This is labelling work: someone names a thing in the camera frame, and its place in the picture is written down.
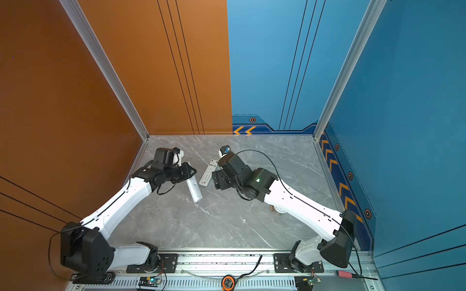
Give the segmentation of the white remote control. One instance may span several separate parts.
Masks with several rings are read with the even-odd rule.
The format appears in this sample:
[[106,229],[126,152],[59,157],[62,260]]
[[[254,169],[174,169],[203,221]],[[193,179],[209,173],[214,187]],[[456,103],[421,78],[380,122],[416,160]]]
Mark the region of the white remote control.
[[218,166],[218,160],[211,160],[208,163],[208,166],[199,181],[200,186],[207,187],[209,185],[212,179],[213,173],[217,170],[217,166]]

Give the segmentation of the white remote with QR label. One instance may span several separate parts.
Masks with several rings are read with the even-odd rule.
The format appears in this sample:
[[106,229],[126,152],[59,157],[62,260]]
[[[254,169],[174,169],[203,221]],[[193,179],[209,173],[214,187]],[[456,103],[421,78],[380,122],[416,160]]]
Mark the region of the white remote with QR label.
[[188,185],[189,192],[191,194],[192,200],[194,203],[199,202],[202,199],[202,194],[195,176],[189,178],[186,181]]

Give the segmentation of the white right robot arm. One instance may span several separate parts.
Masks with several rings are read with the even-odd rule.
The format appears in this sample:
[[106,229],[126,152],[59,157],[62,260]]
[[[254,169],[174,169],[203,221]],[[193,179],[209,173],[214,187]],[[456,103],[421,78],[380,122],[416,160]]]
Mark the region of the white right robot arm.
[[245,201],[264,202],[280,213],[288,213],[315,231],[307,241],[297,241],[288,262],[297,272],[306,272],[319,261],[339,267],[349,266],[356,239],[356,215],[325,207],[287,185],[277,171],[252,170],[229,146],[219,151],[219,170],[212,174],[218,190],[235,189]]

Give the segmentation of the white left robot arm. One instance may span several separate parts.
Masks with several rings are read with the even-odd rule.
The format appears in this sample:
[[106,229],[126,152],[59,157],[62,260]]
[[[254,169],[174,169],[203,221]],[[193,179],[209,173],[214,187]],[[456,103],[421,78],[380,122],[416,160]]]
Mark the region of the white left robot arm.
[[146,197],[162,195],[164,183],[186,182],[194,202],[202,199],[195,174],[182,159],[183,150],[158,148],[154,158],[135,171],[112,198],[79,223],[70,222],[60,231],[60,263],[89,279],[108,270],[134,266],[145,273],[161,268],[158,248],[146,242],[112,246],[108,239],[116,226]]

